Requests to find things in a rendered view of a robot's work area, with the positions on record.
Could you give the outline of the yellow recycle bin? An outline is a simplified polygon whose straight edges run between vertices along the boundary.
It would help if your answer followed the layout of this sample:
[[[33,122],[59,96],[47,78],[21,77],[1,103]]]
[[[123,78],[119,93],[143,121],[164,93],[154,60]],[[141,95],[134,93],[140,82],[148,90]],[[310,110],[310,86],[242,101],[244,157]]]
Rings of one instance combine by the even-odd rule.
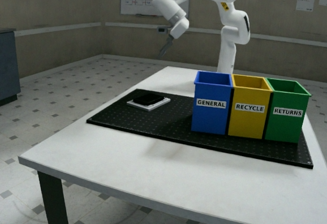
[[[262,139],[271,87],[264,77],[231,74],[231,79],[228,135]]]

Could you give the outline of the blue bin with label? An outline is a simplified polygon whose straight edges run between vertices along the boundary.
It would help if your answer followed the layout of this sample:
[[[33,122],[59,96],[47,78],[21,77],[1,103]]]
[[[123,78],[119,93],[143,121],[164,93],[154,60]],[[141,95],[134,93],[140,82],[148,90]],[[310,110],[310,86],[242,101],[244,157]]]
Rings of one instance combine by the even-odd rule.
[[[233,88],[231,74],[198,71],[194,84],[191,131],[224,135],[230,93]]]

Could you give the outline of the green bin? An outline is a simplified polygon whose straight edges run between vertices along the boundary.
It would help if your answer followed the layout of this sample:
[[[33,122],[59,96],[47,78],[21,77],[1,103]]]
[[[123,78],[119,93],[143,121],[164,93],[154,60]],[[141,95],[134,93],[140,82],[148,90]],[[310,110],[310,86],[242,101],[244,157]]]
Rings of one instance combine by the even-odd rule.
[[[263,135],[265,140],[298,143],[309,97],[297,81],[265,78],[270,93]]]

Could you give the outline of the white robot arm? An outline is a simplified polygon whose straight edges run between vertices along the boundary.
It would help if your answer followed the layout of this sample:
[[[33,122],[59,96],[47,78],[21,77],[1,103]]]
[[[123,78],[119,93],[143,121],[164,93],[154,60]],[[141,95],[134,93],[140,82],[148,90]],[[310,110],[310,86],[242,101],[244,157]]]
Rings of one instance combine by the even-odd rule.
[[[186,0],[153,0],[152,5],[172,24],[158,26],[157,34],[167,34],[185,14],[178,6]],[[235,0],[213,0],[218,4],[223,25],[221,30],[221,49],[218,61],[218,73],[233,74],[237,44],[247,44],[250,38],[248,15],[244,11],[235,10]],[[226,3],[227,2],[227,3]]]

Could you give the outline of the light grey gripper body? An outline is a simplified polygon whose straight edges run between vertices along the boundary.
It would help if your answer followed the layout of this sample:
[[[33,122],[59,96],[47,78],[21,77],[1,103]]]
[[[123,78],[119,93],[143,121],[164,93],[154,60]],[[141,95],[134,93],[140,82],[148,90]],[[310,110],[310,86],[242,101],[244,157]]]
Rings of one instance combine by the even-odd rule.
[[[170,32],[170,34],[174,37],[174,38],[179,38],[188,28],[189,28],[189,21],[185,18],[186,13],[184,14],[184,16],[177,22],[174,24],[174,26],[172,27],[172,30]]]

